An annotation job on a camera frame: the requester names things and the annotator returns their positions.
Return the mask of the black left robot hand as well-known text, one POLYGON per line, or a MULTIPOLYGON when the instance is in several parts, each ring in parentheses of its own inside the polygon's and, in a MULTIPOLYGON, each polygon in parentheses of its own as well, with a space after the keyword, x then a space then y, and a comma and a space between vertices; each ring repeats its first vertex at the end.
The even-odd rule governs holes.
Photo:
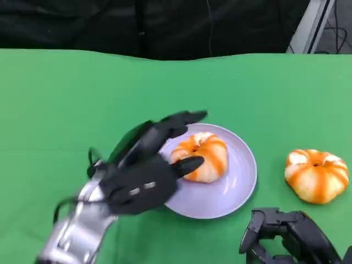
POLYGON ((207 111, 182 111, 158 122, 148 120, 128 131, 104 166, 99 186, 114 215, 138 215, 164 205, 178 190, 178 179, 203 163, 201 156, 169 162, 160 153, 167 140, 185 134, 207 111))

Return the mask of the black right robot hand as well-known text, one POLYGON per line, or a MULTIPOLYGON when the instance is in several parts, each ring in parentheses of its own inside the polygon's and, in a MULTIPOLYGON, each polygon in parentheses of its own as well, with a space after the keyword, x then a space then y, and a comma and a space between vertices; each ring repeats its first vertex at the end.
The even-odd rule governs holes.
POLYGON ((246 263, 343 263, 321 228, 303 211, 282 212, 274 207, 251 210, 239 254, 246 263), (287 255, 270 255, 261 240, 282 238, 287 255))

